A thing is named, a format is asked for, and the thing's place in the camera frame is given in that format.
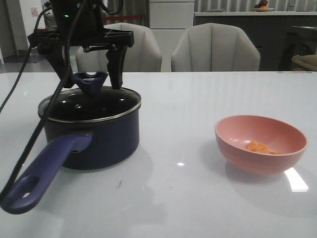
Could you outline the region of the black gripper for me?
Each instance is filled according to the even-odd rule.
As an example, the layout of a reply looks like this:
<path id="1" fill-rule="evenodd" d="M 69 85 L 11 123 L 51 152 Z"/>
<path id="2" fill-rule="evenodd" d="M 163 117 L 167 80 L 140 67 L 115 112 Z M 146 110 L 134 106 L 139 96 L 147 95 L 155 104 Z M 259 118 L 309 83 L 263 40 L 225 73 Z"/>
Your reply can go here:
<path id="1" fill-rule="evenodd" d="M 45 59 L 53 67 L 60 80 L 67 78 L 64 88 L 72 88 L 74 82 L 71 66 L 67 68 L 63 46 L 102 47 L 122 46 L 109 49 L 107 69 L 112 89 L 122 87 L 122 73 L 127 47 L 134 45 L 133 31 L 111 30 L 103 26 L 102 12 L 108 11 L 102 0 L 51 0 L 49 1 L 57 29 L 34 32 L 28 36 L 31 46 L 49 45 Z"/>

